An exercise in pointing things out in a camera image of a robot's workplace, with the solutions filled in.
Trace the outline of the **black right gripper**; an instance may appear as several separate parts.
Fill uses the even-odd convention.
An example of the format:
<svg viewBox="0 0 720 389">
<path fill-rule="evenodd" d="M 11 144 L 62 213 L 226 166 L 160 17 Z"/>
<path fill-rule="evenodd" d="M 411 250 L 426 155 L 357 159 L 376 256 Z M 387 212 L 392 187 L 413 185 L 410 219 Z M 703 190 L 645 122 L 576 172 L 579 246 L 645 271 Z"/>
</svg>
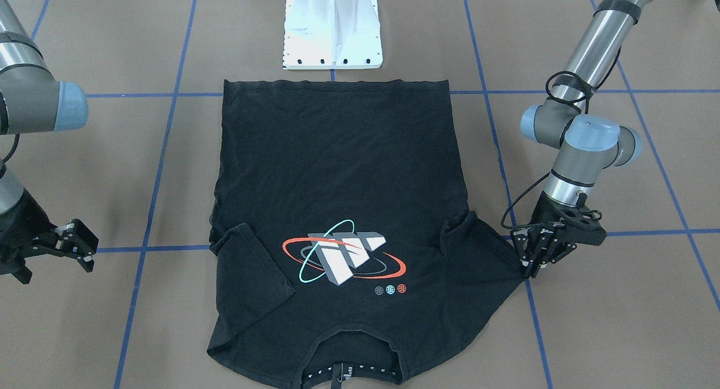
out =
<svg viewBox="0 0 720 389">
<path fill-rule="evenodd" d="M 56 227 L 25 191 L 16 205 L 1 215 L 1 274 L 10 274 L 21 284 L 28 284 L 33 272 L 26 266 L 25 258 L 38 255 L 33 249 L 34 241 L 44 240 L 43 236 L 49 233 L 57 236 L 59 256 L 75 259 L 85 272 L 93 271 L 93 256 L 100 242 L 97 236 L 79 218 Z"/>
</svg>

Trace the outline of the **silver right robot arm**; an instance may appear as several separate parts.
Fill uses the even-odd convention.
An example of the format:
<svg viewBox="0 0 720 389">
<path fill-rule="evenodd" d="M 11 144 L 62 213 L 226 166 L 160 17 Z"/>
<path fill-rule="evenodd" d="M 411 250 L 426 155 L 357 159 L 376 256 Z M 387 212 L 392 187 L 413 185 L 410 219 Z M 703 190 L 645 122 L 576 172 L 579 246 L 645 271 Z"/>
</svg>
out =
<svg viewBox="0 0 720 389">
<path fill-rule="evenodd" d="M 55 79 L 8 0 L 1 0 L 1 22 L 2 135 L 19 137 L 85 126 L 87 95 L 79 85 Z M 2 274 L 28 284 L 33 272 L 26 259 L 40 255 L 68 257 L 85 272 L 92 272 L 97 248 L 97 236 L 78 218 L 54 225 L 8 168 L 7 159 L 2 159 Z"/>
</svg>

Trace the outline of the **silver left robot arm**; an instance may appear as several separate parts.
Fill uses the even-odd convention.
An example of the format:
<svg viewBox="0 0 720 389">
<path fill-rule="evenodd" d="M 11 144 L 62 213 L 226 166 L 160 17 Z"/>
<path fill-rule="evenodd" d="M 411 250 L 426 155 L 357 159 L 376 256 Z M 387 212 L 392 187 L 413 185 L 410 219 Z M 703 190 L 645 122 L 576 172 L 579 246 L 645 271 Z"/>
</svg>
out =
<svg viewBox="0 0 720 389">
<path fill-rule="evenodd" d="M 640 134 L 590 114 L 590 101 L 619 61 L 623 41 L 653 0 L 602 0 L 565 68 L 548 77 L 546 99 L 520 118 L 520 132 L 557 149 L 529 222 L 512 226 L 512 245 L 525 277 L 536 277 L 579 245 L 606 237 L 602 213 L 587 197 L 604 169 L 626 165 L 641 153 Z"/>
</svg>

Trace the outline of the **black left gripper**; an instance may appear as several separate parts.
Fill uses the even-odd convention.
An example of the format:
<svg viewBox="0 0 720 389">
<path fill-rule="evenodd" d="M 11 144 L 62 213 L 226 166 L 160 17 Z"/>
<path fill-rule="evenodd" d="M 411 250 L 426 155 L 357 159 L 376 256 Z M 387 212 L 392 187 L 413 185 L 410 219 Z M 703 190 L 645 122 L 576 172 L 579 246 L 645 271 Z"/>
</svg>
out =
<svg viewBox="0 0 720 389">
<path fill-rule="evenodd" d="M 578 208 L 556 202 L 542 192 L 530 218 L 532 225 L 511 229 L 512 245 L 529 277 L 578 248 L 578 244 L 601 245 L 606 232 L 585 206 Z"/>
</svg>

